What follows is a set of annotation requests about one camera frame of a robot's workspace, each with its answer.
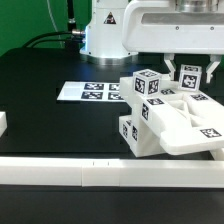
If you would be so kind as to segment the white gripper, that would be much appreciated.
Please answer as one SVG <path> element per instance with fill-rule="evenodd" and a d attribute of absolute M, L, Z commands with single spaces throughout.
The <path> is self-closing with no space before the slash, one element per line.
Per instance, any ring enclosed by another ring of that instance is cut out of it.
<path fill-rule="evenodd" d="M 224 0 L 132 0 L 124 12 L 122 44 L 132 52 L 165 53 L 171 80 L 174 54 L 207 54 L 209 84 L 224 55 Z"/>

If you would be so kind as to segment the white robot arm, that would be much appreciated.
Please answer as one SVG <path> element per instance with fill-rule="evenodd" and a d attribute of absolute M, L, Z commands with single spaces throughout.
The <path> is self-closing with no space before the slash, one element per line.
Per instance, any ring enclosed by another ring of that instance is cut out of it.
<path fill-rule="evenodd" d="M 210 80 L 224 56 L 224 0 L 92 0 L 81 55 L 118 64 L 140 52 L 162 53 L 170 72 L 177 54 L 208 55 Z"/>

